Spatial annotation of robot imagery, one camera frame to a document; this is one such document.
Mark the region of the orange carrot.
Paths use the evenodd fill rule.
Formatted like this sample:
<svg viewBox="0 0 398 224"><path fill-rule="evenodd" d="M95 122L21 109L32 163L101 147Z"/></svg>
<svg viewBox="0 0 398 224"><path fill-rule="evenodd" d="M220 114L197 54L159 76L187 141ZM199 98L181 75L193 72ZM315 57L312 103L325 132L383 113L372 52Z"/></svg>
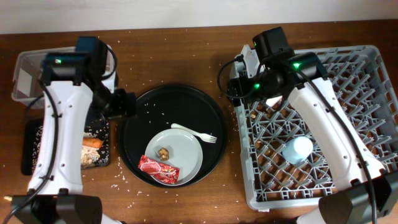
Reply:
<svg viewBox="0 0 398 224"><path fill-rule="evenodd" d="M103 145L103 141L97 138L84 138L83 145L87 147L100 148Z"/></svg>

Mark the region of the light blue plastic cup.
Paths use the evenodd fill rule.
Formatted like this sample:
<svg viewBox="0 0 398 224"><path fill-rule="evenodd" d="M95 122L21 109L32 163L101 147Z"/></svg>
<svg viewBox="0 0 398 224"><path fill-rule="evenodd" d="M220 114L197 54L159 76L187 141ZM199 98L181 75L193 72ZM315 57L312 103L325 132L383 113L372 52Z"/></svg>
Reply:
<svg viewBox="0 0 398 224"><path fill-rule="evenodd" d="M312 153L312 151L312 141L304 136L299 136L293 138L285 144L285 148L282 151L282 156L287 162L297 165L304 161Z"/></svg>

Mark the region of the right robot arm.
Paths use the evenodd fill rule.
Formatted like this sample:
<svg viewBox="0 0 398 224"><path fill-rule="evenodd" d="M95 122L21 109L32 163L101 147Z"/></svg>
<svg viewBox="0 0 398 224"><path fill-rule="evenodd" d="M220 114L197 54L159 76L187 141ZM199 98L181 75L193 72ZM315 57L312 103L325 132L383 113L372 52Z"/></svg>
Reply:
<svg viewBox="0 0 398 224"><path fill-rule="evenodd" d="M229 63L247 205L376 223L397 204L397 97L372 45L294 50L281 27Z"/></svg>

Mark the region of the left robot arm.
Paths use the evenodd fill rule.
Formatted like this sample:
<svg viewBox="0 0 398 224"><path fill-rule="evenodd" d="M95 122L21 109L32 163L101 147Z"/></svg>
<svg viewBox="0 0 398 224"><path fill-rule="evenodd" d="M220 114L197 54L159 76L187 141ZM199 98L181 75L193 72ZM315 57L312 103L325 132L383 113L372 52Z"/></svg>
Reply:
<svg viewBox="0 0 398 224"><path fill-rule="evenodd" d="M99 197L83 195L81 145L90 108L108 120L136 114L136 96L110 91L103 81L108 55L97 37L79 37L73 52L54 52L42 61L44 123L37 165L25 195L13 195L7 223L114 223Z"/></svg>

